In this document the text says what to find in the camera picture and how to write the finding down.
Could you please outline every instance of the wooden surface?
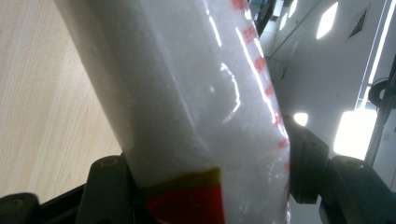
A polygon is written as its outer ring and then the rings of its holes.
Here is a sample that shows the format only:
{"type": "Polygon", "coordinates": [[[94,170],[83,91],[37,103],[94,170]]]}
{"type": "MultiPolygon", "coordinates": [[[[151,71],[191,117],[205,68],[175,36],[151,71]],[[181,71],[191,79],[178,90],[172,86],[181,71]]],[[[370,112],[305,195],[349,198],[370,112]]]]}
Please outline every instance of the wooden surface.
{"type": "Polygon", "coordinates": [[[45,202],[120,148],[51,0],[0,7],[0,197],[45,202]]]}

